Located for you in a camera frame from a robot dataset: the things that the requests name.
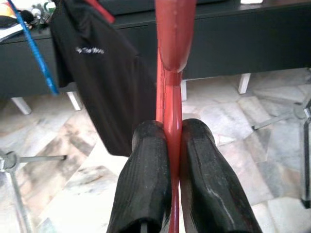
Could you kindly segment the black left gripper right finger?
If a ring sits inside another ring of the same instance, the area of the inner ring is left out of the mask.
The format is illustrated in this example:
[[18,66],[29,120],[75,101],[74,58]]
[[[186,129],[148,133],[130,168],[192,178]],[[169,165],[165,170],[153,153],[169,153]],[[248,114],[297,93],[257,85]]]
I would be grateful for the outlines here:
[[243,187],[201,120],[182,122],[180,188],[188,233],[260,233]]

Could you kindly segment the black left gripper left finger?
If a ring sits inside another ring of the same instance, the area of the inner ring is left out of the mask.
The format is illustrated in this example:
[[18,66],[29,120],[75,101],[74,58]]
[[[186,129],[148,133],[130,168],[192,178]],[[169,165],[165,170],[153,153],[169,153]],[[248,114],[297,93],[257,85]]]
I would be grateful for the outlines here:
[[110,233],[167,233],[172,202],[171,172],[163,124],[148,120],[134,131],[132,153],[116,186]]

